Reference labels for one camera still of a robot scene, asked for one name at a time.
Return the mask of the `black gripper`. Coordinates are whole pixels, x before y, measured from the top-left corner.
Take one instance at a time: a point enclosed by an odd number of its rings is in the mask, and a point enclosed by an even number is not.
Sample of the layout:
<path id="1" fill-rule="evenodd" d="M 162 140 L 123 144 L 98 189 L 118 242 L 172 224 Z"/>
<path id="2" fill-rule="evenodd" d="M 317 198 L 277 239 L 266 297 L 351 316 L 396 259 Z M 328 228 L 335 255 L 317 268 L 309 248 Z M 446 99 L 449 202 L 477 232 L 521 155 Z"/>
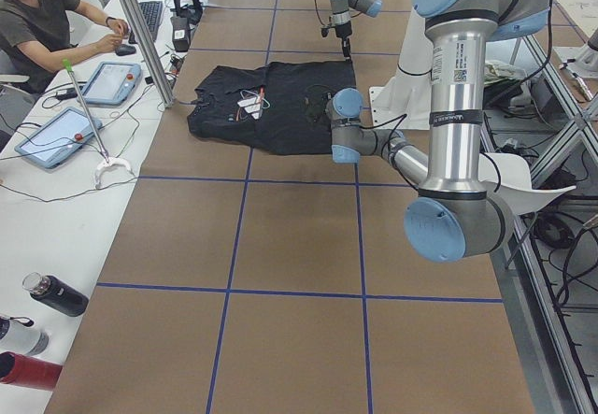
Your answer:
<path id="1" fill-rule="evenodd" d="M 341 41 L 343 57 L 346 61 L 351 61 L 350 36 L 352 35 L 351 21 L 334 25 L 335 36 Z"/>

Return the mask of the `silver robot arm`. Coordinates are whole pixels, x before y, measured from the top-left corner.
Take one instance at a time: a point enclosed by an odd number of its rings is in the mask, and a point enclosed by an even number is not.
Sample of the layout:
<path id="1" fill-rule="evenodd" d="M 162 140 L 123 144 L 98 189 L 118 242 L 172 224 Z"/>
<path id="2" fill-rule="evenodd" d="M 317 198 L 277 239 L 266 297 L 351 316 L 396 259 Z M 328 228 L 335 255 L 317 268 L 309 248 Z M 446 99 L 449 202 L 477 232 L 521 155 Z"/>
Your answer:
<path id="1" fill-rule="evenodd" d="M 335 36 L 341 42 L 341 50 L 346 60 L 351 59 L 350 36 L 352 24 L 350 11 L 365 14 L 375 18 L 382 8 L 381 0 L 329 0 L 331 15 L 329 22 L 322 28 L 322 36 L 326 37 L 330 29 L 335 31 Z"/>
<path id="2" fill-rule="evenodd" d="M 404 229 L 412 248 L 438 263 L 500 248 L 513 231 L 513 210 L 497 187 L 478 177 L 486 46 L 527 36 L 548 22 L 551 0 L 412 0 L 424 21 L 431 57 L 419 71 L 431 81 L 427 152 L 394 129 L 361 125 L 363 99 L 352 88 L 325 109 L 332 154 L 341 164 L 379 155 L 417 187 Z"/>

